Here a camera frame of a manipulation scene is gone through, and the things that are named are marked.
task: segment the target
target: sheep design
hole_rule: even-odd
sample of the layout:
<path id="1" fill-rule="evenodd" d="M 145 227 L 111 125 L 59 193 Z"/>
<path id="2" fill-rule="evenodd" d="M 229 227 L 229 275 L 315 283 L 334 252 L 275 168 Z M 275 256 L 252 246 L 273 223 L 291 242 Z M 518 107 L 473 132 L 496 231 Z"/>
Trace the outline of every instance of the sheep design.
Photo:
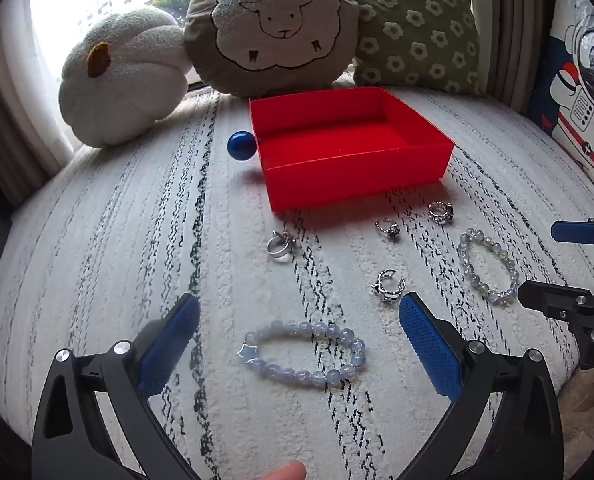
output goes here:
<path id="1" fill-rule="evenodd" d="M 259 0 L 239 5 L 256 13 L 261 30 L 273 38 L 291 38 L 303 24 L 301 8 L 313 0 Z"/>
<path id="2" fill-rule="evenodd" d="M 215 43 L 245 70 L 304 66 L 333 50 L 340 7 L 340 0 L 217 0 Z"/>

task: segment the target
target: round pillow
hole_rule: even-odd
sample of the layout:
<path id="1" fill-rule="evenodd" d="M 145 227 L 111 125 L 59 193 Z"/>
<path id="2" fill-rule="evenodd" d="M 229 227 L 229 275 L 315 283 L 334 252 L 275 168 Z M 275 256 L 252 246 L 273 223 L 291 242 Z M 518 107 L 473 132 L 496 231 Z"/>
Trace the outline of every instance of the round pillow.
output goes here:
<path id="1" fill-rule="evenodd" d="M 358 19 L 355 0 L 191 0 L 186 51 L 222 93 L 325 88 L 353 59 Z"/>
<path id="2" fill-rule="evenodd" d="M 183 30 L 167 12 L 110 14 L 64 63 L 61 115 L 88 146 L 126 142 L 175 110 L 191 67 Z"/>

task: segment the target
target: red tray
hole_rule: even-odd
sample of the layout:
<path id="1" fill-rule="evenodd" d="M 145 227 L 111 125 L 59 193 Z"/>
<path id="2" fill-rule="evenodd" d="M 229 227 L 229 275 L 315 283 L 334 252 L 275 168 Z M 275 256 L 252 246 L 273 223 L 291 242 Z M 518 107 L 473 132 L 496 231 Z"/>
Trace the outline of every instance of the red tray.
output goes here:
<path id="1" fill-rule="evenodd" d="M 273 211 L 442 178 L 455 143 L 377 87 L 250 101 Z"/>

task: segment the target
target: blue gripper pad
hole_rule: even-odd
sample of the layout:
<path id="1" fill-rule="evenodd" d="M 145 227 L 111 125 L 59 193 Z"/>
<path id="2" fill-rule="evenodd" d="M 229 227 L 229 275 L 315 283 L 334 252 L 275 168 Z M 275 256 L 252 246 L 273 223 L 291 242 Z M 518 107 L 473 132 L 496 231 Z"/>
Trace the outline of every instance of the blue gripper pad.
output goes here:
<path id="1" fill-rule="evenodd" d="M 411 294 L 401 298 L 399 323 L 437 393 L 455 402 L 462 392 L 460 362 Z"/>
<path id="2" fill-rule="evenodd" d="M 190 338 L 199 326 L 199 302 L 197 298 L 187 295 L 183 303 L 175 305 L 174 312 L 151 323 L 165 325 L 139 360 L 139 381 L 136 388 L 142 400 L 160 394 L 170 380 Z"/>
<path id="3" fill-rule="evenodd" d="M 593 222 L 554 222 L 551 237 L 556 242 L 594 244 Z"/>

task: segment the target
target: open red container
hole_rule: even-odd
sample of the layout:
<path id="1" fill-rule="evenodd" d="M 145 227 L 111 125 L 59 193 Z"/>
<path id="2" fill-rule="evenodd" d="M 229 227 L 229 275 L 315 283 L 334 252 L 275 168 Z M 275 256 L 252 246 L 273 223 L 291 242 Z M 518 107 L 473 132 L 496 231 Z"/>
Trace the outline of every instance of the open red container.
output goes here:
<path id="1" fill-rule="evenodd" d="M 377 87 L 250 101 L 273 211 L 442 178 L 455 143 Z"/>

